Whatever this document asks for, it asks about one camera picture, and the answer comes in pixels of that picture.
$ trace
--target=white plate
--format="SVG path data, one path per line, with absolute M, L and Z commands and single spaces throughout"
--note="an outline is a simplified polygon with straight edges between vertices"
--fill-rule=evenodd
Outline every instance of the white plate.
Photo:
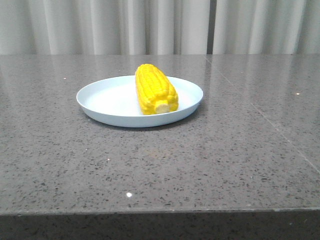
M 203 97 L 203 91 L 190 81 L 168 78 L 179 97 L 179 108 L 173 112 L 143 115 L 138 104 L 134 75 L 93 82 L 77 93 L 76 100 L 85 114 L 104 124 L 129 128 L 170 124 L 192 114 Z

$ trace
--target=white curtain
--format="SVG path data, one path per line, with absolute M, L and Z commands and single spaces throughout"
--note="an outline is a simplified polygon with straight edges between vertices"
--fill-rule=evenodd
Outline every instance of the white curtain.
M 320 53 L 320 0 L 0 0 L 0 54 Z

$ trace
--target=yellow corn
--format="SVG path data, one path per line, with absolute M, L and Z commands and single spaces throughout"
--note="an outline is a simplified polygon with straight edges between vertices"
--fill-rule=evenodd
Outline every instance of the yellow corn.
M 163 114 L 178 109 L 178 94 L 166 75 L 152 64 L 142 64 L 135 72 L 139 105 L 144 115 Z

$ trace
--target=gray speckled countertop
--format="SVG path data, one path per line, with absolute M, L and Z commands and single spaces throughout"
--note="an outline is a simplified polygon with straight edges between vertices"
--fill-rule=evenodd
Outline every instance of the gray speckled countertop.
M 82 87 L 143 63 L 199 85 L 196 112 L 150 128 L 84 114 Z M 319 211 L 319 63 L 318 54 L 2 55 L 0 216 Z

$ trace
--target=table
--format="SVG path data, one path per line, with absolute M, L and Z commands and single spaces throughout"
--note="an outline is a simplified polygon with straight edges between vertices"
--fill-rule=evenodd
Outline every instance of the table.
M 200 86 L 125 128 L 76 101 L 144 63 Z M 3 239 L 319 239 L 320 55 L 1 55 Z

